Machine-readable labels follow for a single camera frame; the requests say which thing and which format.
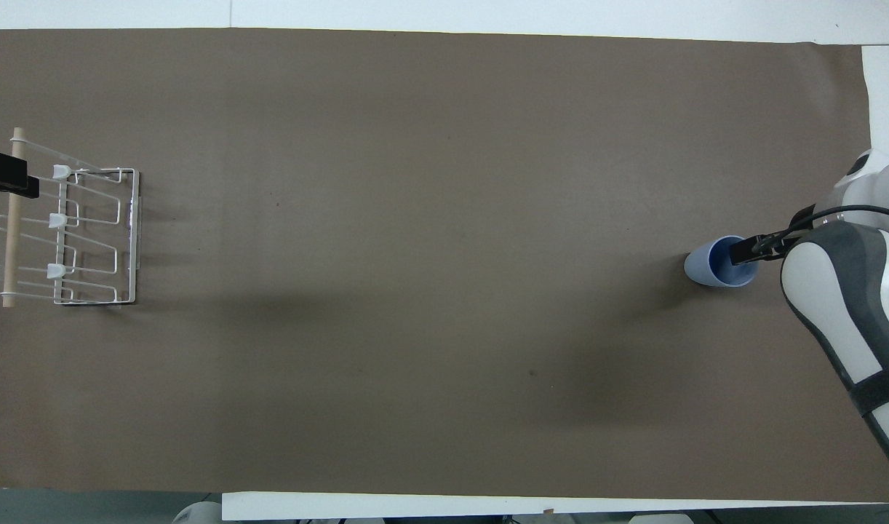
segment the white wire rack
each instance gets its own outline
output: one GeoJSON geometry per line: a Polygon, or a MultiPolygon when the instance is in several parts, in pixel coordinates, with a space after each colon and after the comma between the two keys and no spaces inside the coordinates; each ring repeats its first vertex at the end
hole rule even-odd
{"type": "MultiPolygon", "coordinates": [[[[140,243],[140,173],[131,168],[99,168],[23,138],[15,130],[12,145],[19,143],[47,156],[67,162],[53,165],[52,175],[40,176],[40,198],[55,203],[55,213],[46,218],[9,220],[0,215],[0,231],[8,236],[5,265],[0,265],[3,304],[15,298],[46,299],[55,304],[111,305],[135,301],[138,248],[140,243]],[[87,215],[97,210],[95,215],[87,215]],[[12,231],[23,225],[49,229],[52,238],[12,231]],[[55,259],[32,266],[17,266],[16,243],[29,239],[38,245],[51,245],[55,259]]],[[[15,206],[9,201],[9,215],[15,206]]]]}

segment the blue cup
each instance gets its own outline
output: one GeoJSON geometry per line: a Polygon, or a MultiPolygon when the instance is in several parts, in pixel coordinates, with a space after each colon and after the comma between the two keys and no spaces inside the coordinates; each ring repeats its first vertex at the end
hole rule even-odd
{"type": "Polygon", "coordinates": [[[694,282],[714,287],[741,287],[754,279],[758,262],[737,266],[730,262],[730,246],[744,237],[728,235],[694,249],[684,261],[684,272],[694,282]]]}

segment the brown table surface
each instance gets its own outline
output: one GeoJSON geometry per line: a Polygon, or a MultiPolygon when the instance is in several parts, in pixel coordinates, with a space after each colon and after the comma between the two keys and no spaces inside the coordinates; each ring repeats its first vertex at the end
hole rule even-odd
{"type": "Polygon", "coordinates": [[[889,500],[779,265],[681,269],[866,149],[857,47],[6,31],[13,126],[144,228],[136,305],[0,308],[0,485],[889,500]]]}

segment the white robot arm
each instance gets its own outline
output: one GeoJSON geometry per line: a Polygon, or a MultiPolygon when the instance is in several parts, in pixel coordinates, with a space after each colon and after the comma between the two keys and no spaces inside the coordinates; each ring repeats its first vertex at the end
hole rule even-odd
{"type": "MultiPolygon", "coordinates": [[[[798,216],[843,206],[889,210],[889,164],[877,169],[882,163],[874,150],[860,156],[825,200],[798,216]]],[[[754,247],[781,252],[788,305],[823,347],[889,459],[889,215],[842,211],[797,233],[784,247],[776,237],[754,247]]]]}

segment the wooden dowel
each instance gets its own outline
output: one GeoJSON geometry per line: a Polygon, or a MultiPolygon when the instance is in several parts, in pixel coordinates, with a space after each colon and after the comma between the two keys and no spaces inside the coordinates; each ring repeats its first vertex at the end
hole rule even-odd
{"type": "MultiPolygon", "coordinates": [[[[25,138],[25,130],[15,128],[15,138],[25,138]]],[[[17,159],[25,159],[25,144],[12,142],[12,156],[17,159]]],[[[21,239],[21,196],[8,193],[8,233],[5,238],[5,275],[4,292],[16,293],[18,283],[18,241],[21,239]]],[[[16,296],[3,295],[1,305],[4,308],[13,308],[16,305],[16,296]]]]}

